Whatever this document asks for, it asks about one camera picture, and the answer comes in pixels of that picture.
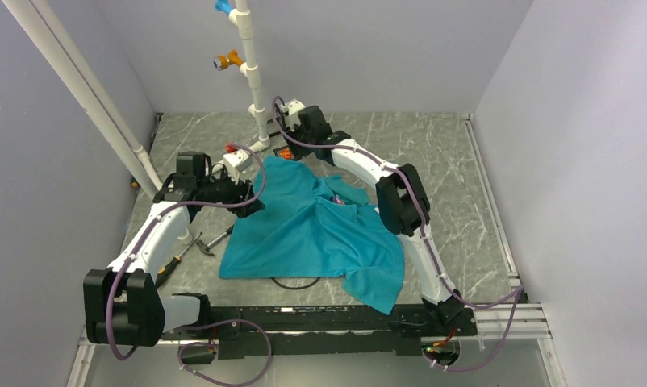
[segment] red wire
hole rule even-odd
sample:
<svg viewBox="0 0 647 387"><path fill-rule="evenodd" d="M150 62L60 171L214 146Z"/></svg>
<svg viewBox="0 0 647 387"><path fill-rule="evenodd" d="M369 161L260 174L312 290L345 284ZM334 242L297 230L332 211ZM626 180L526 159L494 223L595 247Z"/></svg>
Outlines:
<svg viewBox="0 0 647 387"><path fill-rule="evenodd" d="M454 327L454 329L452 329L452 332L449 334L449 336L447 336L447 339L434 343L433 347L442 347L443 345L448 343L456 333L457 333L457 327Z"/></svg>
<svg viewBox="0 0 647 387"><path fill-rule="evenodd" d="M216 340L216 327L212 328L212 335L210 336L210 343ZM213 347L210 347L210 352L216 352Z"/></svg>

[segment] gold valve handle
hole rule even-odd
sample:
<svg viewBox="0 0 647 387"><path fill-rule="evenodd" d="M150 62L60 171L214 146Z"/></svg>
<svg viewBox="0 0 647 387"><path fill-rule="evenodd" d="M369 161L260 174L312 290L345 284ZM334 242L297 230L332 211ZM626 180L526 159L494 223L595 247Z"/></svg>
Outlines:
<svg viewBox="0 0 647 387"><path fill-rule="evenodd" d="M215 68L219 71L228 69L230 65L236 65L240 67L243 64L243 60L238 56L238 52L233 50L227 55L219 55L214 60Z"/></svg>

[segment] gray marble table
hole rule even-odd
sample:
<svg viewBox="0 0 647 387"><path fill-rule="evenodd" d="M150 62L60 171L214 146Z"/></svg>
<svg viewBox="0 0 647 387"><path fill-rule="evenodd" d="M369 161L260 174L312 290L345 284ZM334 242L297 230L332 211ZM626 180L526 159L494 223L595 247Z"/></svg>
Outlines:
<svg viewBox="0 0 647 387"><path fill-rule="evenodd" d="M436 246L461 293L474 302L492 302L510 289L507 266L491 221L478 166L459 114L442 113L328 113L333 130L348 132L359 144L396 164L412 163L419 171L431 202L431 224ZM174 170L180 151L201 151L221 160L228 141L251 144L257 131L252 117L240 113L165 114L150 156L162 179ZM273 138L273 148L285 145ZM262 157L273 155L270 150ZM304 163L317 175L339 173L345 181L364 186L350 173L309 156ZM256 167L248 174L253 176ZM366 187L372 202L375 192ZM139 193L131 216L127 241L147 216L151 200ZM205 208L193 221L193 233L210 240L233 224L235 215ZM216 258L192 248L176 272L160 289L162 295L180 292L207 294L214 306L305 306L358 304L341 287L342 279L322 279L310 289L291 291L271 280L220 280L219 265L227 240L214 248ZM182 250L177 244L173 253ZM301 285L310 279L288 279ZM420 284L406 260L402 292L397 303L420 302Z"/></svg>

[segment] pipe fitting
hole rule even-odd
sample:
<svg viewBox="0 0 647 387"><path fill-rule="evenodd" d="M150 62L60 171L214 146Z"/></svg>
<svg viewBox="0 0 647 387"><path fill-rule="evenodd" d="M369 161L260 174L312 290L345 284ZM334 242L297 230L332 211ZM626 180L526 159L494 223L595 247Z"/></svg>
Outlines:
<svg viewBox="0 0 647 387"><path fill-rule="evenodd" d="M244 64L245 63L242 59L240 59L240 56L238 56L238 51L236 50L232 50L227 55L219 55L214 59L215 69L219 71L228 69L228 67L231 65L236 65L241 68L242 72L242 66Z"/></svg>
<svg viewBox="0 0 647 387"><path fill-rule="evenodd" d="M228 4L228 0L217 0L215 2L215 10L219 12L224 12L226 15L230 15L233 8Z"/></svg>
<svg viewBox="0 0 647 387"><path fill-rule="evenodd" d="M269 145L271 145L271 139L267 137L266 139L259 139L254 144L250 145L248 148L250 148L254 152L261 152L266 150L266 148L268 148Z"/></svg>
<svg viewBox="0 0 647 387"><path fill-rule="evenodd" d="M255 67L249 67L247 62L244 62L240 65L240 72L248 78L248 85L250 89L260 89L261 88L261 78L259 75L259 65L255 64Z"/></svg>
<svg viewBox="0 0 647 387"><path fill-rule="evenodd" d="M236 8L232 9L231 12L228 13L228 21L238 27L238 11Z"/></svg>

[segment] purple tube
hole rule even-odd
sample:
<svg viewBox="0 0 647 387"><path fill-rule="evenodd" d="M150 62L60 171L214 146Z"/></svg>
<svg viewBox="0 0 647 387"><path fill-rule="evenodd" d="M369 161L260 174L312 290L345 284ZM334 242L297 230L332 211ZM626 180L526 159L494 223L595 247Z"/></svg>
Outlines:
<svg viewBox="0 0 647 387"><path fill-rule="evenodd" d="M347 150L347 151L353 151L353 152L355 152L354 148L349 147L349 146L347 146L347 145L314 145L314 144L305 144L305 143L303 143L303 142L301 142L301 141L297 141L296 139L293 139L292 137L290 137L290 136L286 133L286 129L283 127L283 124L282 124L279 120L277 120L277 117L276 117L276 116L277 116L277 115L276 115L276 106L277 106L277 105L276 105L276 102L280 102L280 103L281 103L281 105L285 105L285 101L283 101L283 98L281 98L280 96L276 96L276 97L273 99L273 101L272 101L272 103L271 103L271 113L272 113L272 116L273 116L273 121L274 121L275 123L277 123L277 125L278 125L278 130L281 132L281 135L282 135L285 139L287 139L288 141L290 141L291 143L296 144L296 145L298 145L298 146L300 146L300 147L312 148L312 149L344 149L344 150ZM367 152L366 150L363 150L363 149L357 149L357 150L356 150L356 152L357 152L357 153L360 153L360 154L362 154L362 155L364 155L364 156L366 156L366 157L368 157L368 158L369 158L369 159L371 159L371 160L372 160L376 165L378 165L378 166L380 166L380 165L381 165L381 161L380 161L377 157L375 157L372 153ZM419 216L421 217L420 233L421 233L421 236L425 237L425 236L426 236L425 227L426 227L426 224L427 224L426 217L425 217L425 215L424 215L424 212L421 210L421 206L420 206L420 204L419 204L418 199L416 198L416 194L414 193L414 189L411 187L411 184L409 183L409 179L408 179L408 178L407 178L407 176L406 176L402 171L400 171L399 169L391 168L391 167L388 167L388 166L385 166L385 167L383 167L383 168L384 168L386 171L390 171L390 172L393 172L393 173L397 173L397 175L399 176L399 178L400 178L400 179L402 179L402 182L403 182L403 183L404 183L404 185L406 186L406 188L407 188L407 192L409 193L409 197L411 198L411 202L413 203L414 207L416 208L416 212L417 212L417 213L419 214ZM431 260L432 260L432 262L433 262L433 265L435 266L435 269L436 269L436 271L437 271L438 276L442 275L442 270L440 270L440 265L439 265L439 264L438 264L438 262L437 262L437 255L436 255L436 253L433 251L431 244L430 244L426 239L424 240L424 244L425 244L425 246L426 246L426 248L427 248L428 252L430 253ZM464 304L464 305L467 305L467 306L470 306L471 308L474 308L474 309L479 309L479 310L483 310L483 309L490 309L490 308L491 308L491 307L493 307L493 306L497 306L497 305L499 305L499 304L502 304L502 303L504 303L504 302L508 301L509 299L511 299L512 297L515 297L514 304L513 304L512 308L511 308L511 317L509 318L509 321L508 321L508 323L507 323L507 328L506 328L506 330L504 331L504 336L502 337L502 340L501 340L501 341L499 342L499 344L497 345L497 348L496 348L496 349L495 349L495 350L490 354L490 356L488 356L488 357L487 357L487 359L486 359L482 364L480 364L477 368L464 368L464 370L465 370L465 371L473 371L473 370L475 370L475 369L478 369L478 368L481 368L481 367L485 366L485 365L486 365L486 364L488 364L490 361L492 361L492 359L497 355L497 353L499 352L499 350L501 349L501 347L504 345L504 342L506 341L506 338L507 338L507 335L508 335L508 332L509 332L509 328L511 327L511 324L512 324L512 322L513 322L514 312L516 311L516 304L518 303L518 300L519 300L520 294L523 292L523 286L519 286L519 287L517 287L517 288L516 288L516 289L514 289L511 293L509 293L508 295L504 296L504 298L499 299L498 301L492 302L491 304L479 305L479 304L474 304L474 303L472 303L472 302L466 301L464 298L462 298L461 296L459 296L459 295L457 294L457 292L455 292L455 291L454 291L454 289L450 288L450 287L447 285L447 281L445 281L445 279L444 279L444 278L440 278L440 282L442 282L442 285L445 287L445 289L447 289L447 291L449 292L449 294L451 294L451 295L452 295L452 297L456 298L460 303L462 303L462 304Z"/></svg>
<svg viewBox="0 0 647 387"><path fill-rule="evenodd" d="M266 169L264 167L264 163L262 163L260 157L250 148L240 145L240 144L229 144L232 145L236 148L243 149L247 153L250 154L250 156L254 157L255 160L257 161L257 164L259 164L260 170L262 172L262 175L264 178L262 179L261 187L259 191L255 194L254 197L246 200L245 202L242 203L236 203L236 204L223 204L223 203L209 203L209 202L197 202L197 201L188 201L188 202L178 202L172 206L169 206L165 208L162 212L160 212L157 217L155 217L147 227L145 227L143 233L140 235L140 238L136 241L136 244L134 247L131 249L131 255L130 256L136 256L138 251L140 250L141 247L143 247L143 243L145 240L148 238L150 233L152 232L152 229L155 228L155 226L159 223L158 219L162 219L167 215L169 212L176 210L179 207L183 206L209 206L209 207L219 207L219 208L238 208L242 206L247 206L248 204L255 202L264 192L264 189L266 187ZM117 287L119 287L119 283L122 280L122 277L124 273L127 271L129 266L132 263L131 257L127 257L126 260L124 260L124 263L122 264L122 267L119 269L119 272L115 276L115 280L112 283L112 287L110 288L110 292L107 296L107 304L105 308L105 332L107 334L107 342L110 344L110 349L112 350L112 353L115 355L115 357L118 360L126 360L133 354L133 352L136 350L136 347L133 347L126 355L123 355L119 350L117 349L117 344L115 342L115 330L112 327L112 309L115 306L115 294L117 293Z"/></svg>
<svg viewBox="0 0 647 387"><path fill-rule="evenodd" d="M469 367L458 368L458 367L444 366L443 369L445 371L447 371L447 372L471 372L471 371L475 371L477 369L483 368L486 365L488 365L497 356L497 354L499 354L499 352L504 347L504 343L506 343L506 341L507 341L507 336L509 335L509 330L511 329L511 324L513 323L513 320L514 320L514 313L516 312L516 305L518 305L519 298L520 298L520 292L517 292L516 293L516 298L514 298L514 303L511 305L511 315L509 316L509 321L507 322L507 327L504 328L504 334L502 335L502 338L499 341L499 343L497 343L497 347L495 347L494 351L492 351L490 353L490 355L485 360L483 360L479 364L471 365ZM425 354L424 354L424 358L425 358L425 360L428 361L428 363L432 364L432 360L427 358Z"/></svg>
<svg viewBox="0 0 647 387"><path fill-rule="evenodd" d="M217 381L216 379L212 379L211 377L209 377L209 376L207 376L207 375L205 375L203 373L197 372L197 371L193 370L191 367L188 367L187 365L183 364L182 355L183 355L183 352L186 349L191 348L191 347L215 347L215 345L211 344L211 343L194 342L194 343L190 343L190 344L187 344L187 345L184 345L183 347L181 347L181 350L179 350L179 352L178 352L178 363L179 363L179 365L181 365L181 368L183 368L184 370L192 373L193 375L195 375L197 377L201 377L202 379L204 379L206 381L209 381L210 383L214 383L216 385L222 385L223 387L245 387L246 385L251 385L252 383L257 381L259 378L263 377L265 372L266 372L266 369L269 367L269 364L271 364L271 360L273 360L273 353L272 353L272 349L271 349L271 342L269 341L269 336L256 323L254 323L252 321L248 321L248 320L243 320L243 319L240 319L240 318L234 318L234 319L231 319L231 320L215 322L215 323L209 324L209 325L203 325L201 327L183 327L183 328L188 330L188 331L199 331L199 330L211 329L211 328L214 328L214 327L218 327L220 325L226 325L226 324L231 324L231 323L248 324L249 326L254 327L255 329L257 329L261 333L261 335L264 336L264 340L266 341L266 350L267 350L267 352L266 352L266 362L264 363L264 367L262 367L261 371L257 375L255 375L255 377L253 377L249 381L244 381L242 383L235 383L235 384L226 383L226 382L223 382L223 381Z"/></svg>

